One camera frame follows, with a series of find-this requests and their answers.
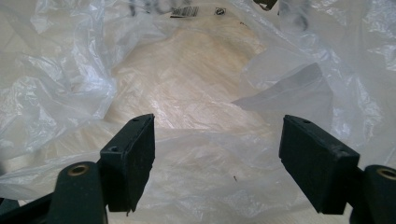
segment metal grommet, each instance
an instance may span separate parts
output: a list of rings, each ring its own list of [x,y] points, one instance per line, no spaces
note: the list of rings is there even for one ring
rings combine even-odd
[[[382,175],[382,176],[384,176],[387,179],[396,180],[396,172],[394,172],[394,171],[392,171],[390,169],[378,168],[378,169],[376,169],[376,172],[379,175]]]
[[[89,168],[90,167],[86,164],[77,165],[77,166],[70,168],[67,171],[67,174],[71,175],[71,176],[83,175],[83,174],[87,173]]]

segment barcode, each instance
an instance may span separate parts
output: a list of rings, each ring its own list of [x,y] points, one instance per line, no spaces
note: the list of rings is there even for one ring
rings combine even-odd
[[[177,8],[172,12],[171,18],[196,17],[199,7]]]

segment plastic sheet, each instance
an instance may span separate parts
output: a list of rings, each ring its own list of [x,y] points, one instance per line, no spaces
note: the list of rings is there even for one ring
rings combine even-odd
[[[252,1],[56,2],[29,12],[1,3],[9,25],[1,27],[16,36],[0,35],[0,153],[12,168],[0,176],[2,197],[50,192],[62,167],[96,161],[127,120],[145,113],[156,115],[157,159],[137,211],[110,214],[113,223],[255,223],[304,210],[277,156],[285,114],[358,150],[362,167],[396,166],[391,1],[283,0],[279,17]],[[170,19],[175,6],[202,13]]]

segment screw hole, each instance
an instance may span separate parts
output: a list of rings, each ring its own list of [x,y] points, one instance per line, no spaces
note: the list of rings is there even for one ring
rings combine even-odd
[[[118,152],[119,148],[118,147],[111,147],[108,150],[112,151],[112,152]]]
[[[88,171],[88,166],[85,164],[74,166],[70,168],[67,172],[68,175],[76,176],[76,175],[83,175]]]
[[[387,179],[391,179],[391,180],[396,180],[396,172],[389,170],[389,169],[385,169],[385,168],[380,168],[376,170],[380,175],[384,176]]]

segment plastic bag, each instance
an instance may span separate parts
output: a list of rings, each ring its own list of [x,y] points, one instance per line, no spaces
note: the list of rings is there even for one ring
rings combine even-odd
[[[100,62],[117,64],[110,108],[103,120],[77,120],[77,130],[48,141],[25,168],[0,176],[0,196],[50,192],[62,167],[96,161],[127,120],[145,113],[156,115],[157,159],[136,212],[109,214],[114,223],[254,223],[304,214],[309,203],[277,156],[285,114],[358,150],[362,167],[396,165],[391,1],[283,0],[279,17],[252,1],[101,3],[87,8],[104,13],[96,23],[104,30]],[[43,16],[59,8],[37,6]],[[174,6],[200,11],[171,19]]]

